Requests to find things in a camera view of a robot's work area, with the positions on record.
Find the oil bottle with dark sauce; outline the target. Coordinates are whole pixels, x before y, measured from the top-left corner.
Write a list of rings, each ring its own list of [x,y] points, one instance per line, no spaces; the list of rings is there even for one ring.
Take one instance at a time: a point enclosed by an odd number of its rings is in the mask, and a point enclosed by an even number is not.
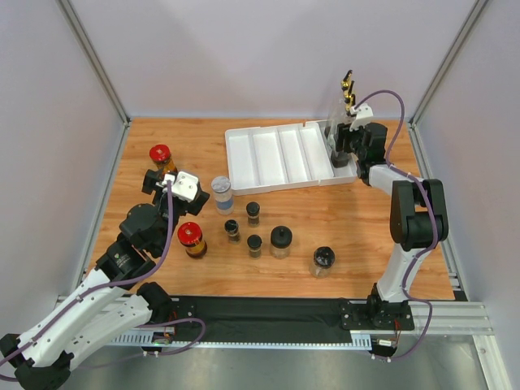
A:
[[[352,118],[349,116],[349,109],[356,104],[356,95],[343,92],[338,97],[329,115],[329,144],[331,146],[331,163],[334,168],[345,167],[349,162],[348,147],[345,142]]]

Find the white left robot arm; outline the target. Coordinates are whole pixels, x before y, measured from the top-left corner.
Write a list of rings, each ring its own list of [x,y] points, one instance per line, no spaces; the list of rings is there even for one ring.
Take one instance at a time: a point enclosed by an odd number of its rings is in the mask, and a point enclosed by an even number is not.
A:
[[[177,319],[168,293],[147,279],[164,263],[179,218],[198,215],[210,195],[185,171],[147,171],[142,191],[153,195],[152,202],[127,213],[117,239],[62,304],[29,330],[2,337],[1,363],[14,369],[3,381],[58,389],[86,358],[127,330],[204,325]]]

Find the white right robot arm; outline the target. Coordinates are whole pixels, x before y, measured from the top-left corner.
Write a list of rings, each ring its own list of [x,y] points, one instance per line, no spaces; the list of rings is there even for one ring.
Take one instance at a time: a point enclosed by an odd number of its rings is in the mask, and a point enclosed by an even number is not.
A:
[[[423,260],[449,233],[444,185],[438,179],[421,179],[385,160],[388,129],[368,123],[353,130],[336,125],[334,161],[356,158],[357,177],[391,198],[389,230],[395,243],[388,266],[375,284],[381,301],[367,306],[366,319],[384,329],[396,318],[390,303],[408,301],[410,286]]]

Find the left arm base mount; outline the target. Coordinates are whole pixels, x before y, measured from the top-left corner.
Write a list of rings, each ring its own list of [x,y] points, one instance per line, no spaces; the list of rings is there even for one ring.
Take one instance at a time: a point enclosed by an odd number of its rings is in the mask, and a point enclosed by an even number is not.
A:
[[[139,330],[153,330],[155,328],[161,328],[161,331],[155,332],[152,335],[152,344],[154,347],[152,350],[157,355],[174,355],[178,353],[182,353],[186,350],[193,348],[197,345],[202,337],[206,333],[206,324],[203,320],[199,318],[194,318],[193,316],[188,316],[187,318],[178,318],[176,312],[173,309],[168,309],[169,317],[165,323],[147,323],[137,327]],[[170,352],[163,352],[162,347],[171,348],[172,346],[178,345],[180,342],[176,339],[178,336],[178,326],[183,324],[198,324],[200,326],[200,333],[198,336],[187,343],[184,346],[181,346]]]

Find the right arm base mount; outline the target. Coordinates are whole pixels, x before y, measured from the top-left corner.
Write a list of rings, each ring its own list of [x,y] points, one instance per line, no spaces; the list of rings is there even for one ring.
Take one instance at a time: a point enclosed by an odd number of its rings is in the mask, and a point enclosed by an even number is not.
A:
[[[371,294],[365,301],[343,300],[340,303],[342,327],[346,330],[413,331],[412,311],[408,301],[382,301]]]

